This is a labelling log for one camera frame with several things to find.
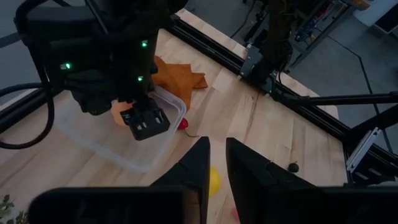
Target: green led light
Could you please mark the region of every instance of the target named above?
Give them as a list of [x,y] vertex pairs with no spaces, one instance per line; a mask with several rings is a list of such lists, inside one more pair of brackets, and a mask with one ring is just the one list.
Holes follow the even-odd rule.
[[141,42],[141,46],[142,46],[142,47],[148,47],[148,40],[143,40],[143,41]]

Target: black cable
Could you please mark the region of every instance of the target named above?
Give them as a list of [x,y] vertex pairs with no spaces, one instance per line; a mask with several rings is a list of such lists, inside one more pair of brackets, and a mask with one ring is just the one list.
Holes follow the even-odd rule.
[[[0,97],[13,93],[15,91],[20,91],[20,90],[28,90],[32,88],[42,88],[47,85],[43,85],[42,83],[26,83],[26,84],[18,84],[14,86],[7,87],[5,89],[0,90]],[[3,149],[25,149],[28,147],[31,147],[43,140],[51,131],[52,125],[54,123],[54,114],[55,114],[55,108],[54,108],[54,100],[52,98],[52,93],[51,93],[51,88],[44,87],[44,93],[46,97],[46,102],[47,106],[49,108],[49,116],[47,120],[47,124],[44,127],[44,130],[33,140],[27,142],[27,143],[22,143],[22,144],[8,144],[0,141],[0,148]]]
[[250,7],[250,9],[249,9],[249,12],[246,14],[246,17],[244,18],[244,21],[243,21],[242,25],[241,25],[241,26],[235,31],[235,33],[232,34],[231,37],[229,37],[229,38],[233,38],[233,37],[244,27],[244,25],[246,25],[246,23],[247,23],[247,21],[248,21],[248,19],[249,19],[249,16],[250,16],[250,12],[253,11],[254,5],[256,4],[256,1],[257,1],[257,0],[253,0],[253,3],[251,4],[251,7]]

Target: metal frame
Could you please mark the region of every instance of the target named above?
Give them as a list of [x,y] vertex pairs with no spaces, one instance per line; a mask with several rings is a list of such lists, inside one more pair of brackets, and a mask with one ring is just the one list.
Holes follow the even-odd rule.
[[[172,19],[174,24],[167,27],[167,31],[233,73],[237,75],[240,74],[244,59],[187,24],[178,16],[174,15]],[[279,95],[299,96],[296,92],[279,82],[275,83],[275,91]],[[6,110],[0,111],[0,133],[19,122],[44,103],[44,91],[36,90],[23,97],[23,99],[15,102]],[[295,103],[289,103],[289,101],[281,101],[281,103],[340,140],[343,143],[343,151],[346,160],[349,155],[353,153],[360,138],[363,137],[361,136],[359,139],[356,139],[361,133],[366,133],[369,129],[375,128],[376,126],[382,129],[398,122],[398,116],[396,116],[396,114],[398,114],[398,105],[350,129],[317,106],[297,105]],[[352,174],[348,172],[347,176],[349,183],[359,185],[377,184],[386,180],[394,180],[395,176],[398,176],[398,157],[373,144],[355,172]]]

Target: clear plastic tub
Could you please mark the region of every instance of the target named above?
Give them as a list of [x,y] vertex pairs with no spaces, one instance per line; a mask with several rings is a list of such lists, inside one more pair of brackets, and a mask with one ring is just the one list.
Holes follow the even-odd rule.
[[134,139],[129,127],[117,125],[110,111],[99,116],[82,113],[72,95],[65,110],[57,116],[56,125],[79,145],[132,171],[148,172],[169,148],[187,110],[180,98],[158,86],[153,98],[167,115],[170,127],[142,141]]

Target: gray floor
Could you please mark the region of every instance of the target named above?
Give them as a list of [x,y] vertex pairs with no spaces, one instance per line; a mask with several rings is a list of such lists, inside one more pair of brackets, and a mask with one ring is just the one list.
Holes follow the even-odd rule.
[[[12,17],[23,0],[7,1],[10,4],[3,4],[0,9],[0,37],[16,31]],[[83,0],[67,2],[83,4]],[[186,9],[226,35],[231,35],[243,23],[251,4],[251,0],[246,4],[241,0],[189,0]],[[254,24],[255,13],[260,6],[261,3],[257,2],[246,25],[234,37],[241,44],[245,33]],[[398,40],[375,34],[354,17],[334,30],[330,38],[326,38],[290,75],[322,96],[369,93],[357,56],[346,48],[362,58],[374,93],[398,89]],[[21,42],[1,48],[0,58],[0,88],[39,80],[30,55]],[[12,97],[0,98],[0,105]],[[389,106],[377,107],[384,111]],[[372,105],[339,106],[338,109],[340,120],[348,126],[355,126],[376,114]],[[386,133],[394,152],[398,153],[398,126],[387,129]],[[377,143],[387,149],[382,136]]]

